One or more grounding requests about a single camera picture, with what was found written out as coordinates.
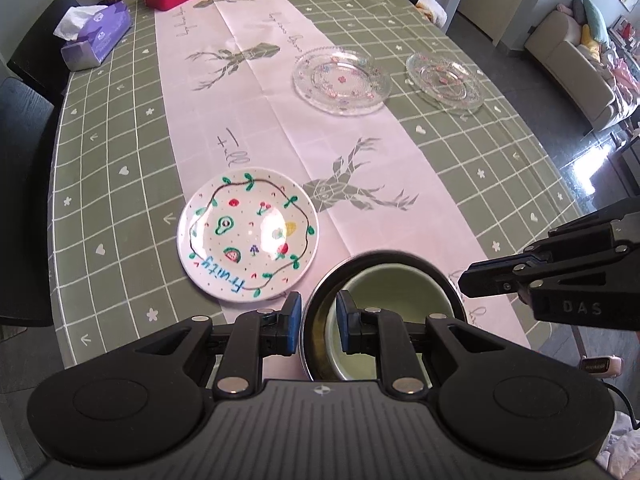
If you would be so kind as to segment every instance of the sofa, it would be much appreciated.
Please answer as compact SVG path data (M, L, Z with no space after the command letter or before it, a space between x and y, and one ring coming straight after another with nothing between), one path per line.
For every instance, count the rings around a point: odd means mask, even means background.
M613 91L577 48L581 33L573 18L554 10L529 37L525 48L562 85L594 131L600 131L628 118L634 109L618 113Z

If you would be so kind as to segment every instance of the screw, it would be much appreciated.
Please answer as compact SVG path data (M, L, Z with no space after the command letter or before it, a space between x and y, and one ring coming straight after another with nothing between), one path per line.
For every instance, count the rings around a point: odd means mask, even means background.
M242 377L225 377L218 381L218 389L228 394L239 394L249 387L249 383Z
M402 394L416 394L424 389L424 383L413 377L400 377L392 384L394 390Z

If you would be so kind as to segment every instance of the tile floor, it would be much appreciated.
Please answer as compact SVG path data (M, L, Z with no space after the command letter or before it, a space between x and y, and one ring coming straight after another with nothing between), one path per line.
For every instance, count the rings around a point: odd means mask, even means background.
M570 183L584 212L626 196L606 158L606 153L614 149L610 133L621 135L617 127L584 136L590 130L588 121L535 62L500 54L482 32L459 14L447 34L516 108ZM640 412L640 344L636 334L585 328L580 331L590 355L613 353L625 358L627 372L613 382ZM568 326L555 330L540 351L571 365L579 359ZM0 430L4 430L24 476L44 460L26 421L28 397L41 380L62 368L53 327L29 328L0 343ZM11 479L7 474L0 464L0 477Z

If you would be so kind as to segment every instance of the green checkered tablecloth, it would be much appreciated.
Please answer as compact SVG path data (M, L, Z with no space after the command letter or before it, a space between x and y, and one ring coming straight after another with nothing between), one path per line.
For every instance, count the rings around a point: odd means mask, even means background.
M50 288L67 366L193 314L225 322L219 304L196 290L177 257L175 229L185 200L164 116L154 12L142 0L126 1L131 30L101 67L72 74L52 168ZM391 74L387 107L438 173L487 257L520 251L550 226L580 216L513 107L409 2L289 1L335 44L367 52ZM404 66L418 51L476 72L486 105L460 116L426 101ZM539 348L551 327L511 299L532 348Z

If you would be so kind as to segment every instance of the teal cushion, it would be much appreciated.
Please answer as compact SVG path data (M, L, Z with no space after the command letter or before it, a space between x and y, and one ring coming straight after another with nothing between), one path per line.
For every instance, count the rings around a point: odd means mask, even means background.
M607 34L607 23L600 12L600 9L593 5L591 0L582 0L584 3L584 12L587 14L587 23L591 30L591 37L598 43L609 44L609 35Z

